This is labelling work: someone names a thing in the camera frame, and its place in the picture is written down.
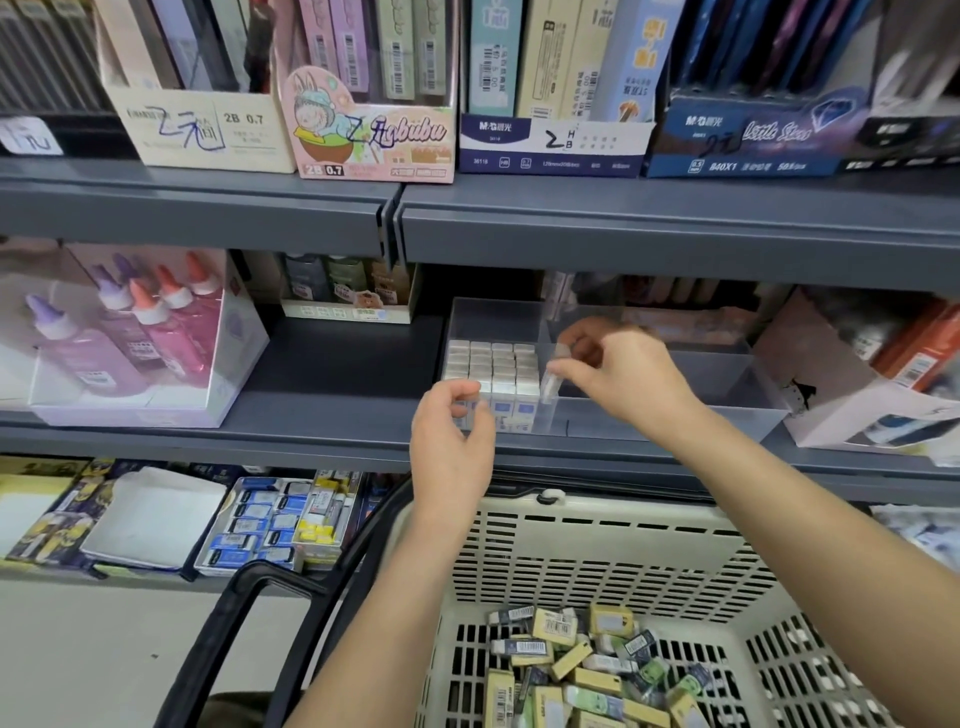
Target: gray metal shelf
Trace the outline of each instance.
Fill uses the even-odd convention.
[[[458,175],[408,185],[408,260],[960,294],[960,170],[828,180]]]
[[[377,217],[399,189],[135,160],[0,158],[0,233],[379,256]]]
[[[0,451],[404,473],[410,422],[434,379],[443,319],[410,327],[283,319],[219,429],[48,427],[0,412]],[[960,473],[920,457],[799,449],[783,426],[764,445],[848,500],[960,505]],[[700,489],[652,443],[500,435],[508,470]]]

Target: gray floor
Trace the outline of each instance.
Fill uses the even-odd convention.
[[[217,595],[0,581],[4,728],[152,726]],[[269,690],[306,612],[261,597],[214,691]]]

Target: purple glue bottle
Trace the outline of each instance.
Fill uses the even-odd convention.
[[[40,296],[27,296],[34,326],[47,339],[40,348],[101,397],[129,397],[150,384],[133,364],[96,328],[81,328],[63,311]]]

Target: clear plastic display box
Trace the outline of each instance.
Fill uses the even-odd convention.
[[[548,321],[543,303],[455,299],[442,376],[480,379],[481,397],[490,402],[502,432],[644,440],[572,382],[564,381],[557,391],[545,381],[546,363],[565,328],[587,316],[619,322],[624,312],[616,306],[575,306]],[[777,386],[745,342],[670,344],[669,350],[696,395],[752,439],[763,440],[789,413]],[[458,425],[471,429],[472,413]]]

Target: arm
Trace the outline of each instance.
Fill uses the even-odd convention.
[[[477,382],[444,381],[423,396],[410,438],[414,505],[406,531],[286,728],[413,724],[444,589],[493,470],[486,404],[477,405],[468,438],[450,418],[451,410],[463,414],[454,401],[479,390]],[[358,675],[371,687],[362,695]]]
[[[574,358],[549,369],[704,482],[824,639],[904,725],[956,724],[960,578],[703,405],[658,339],[585,319],[560,340]]]

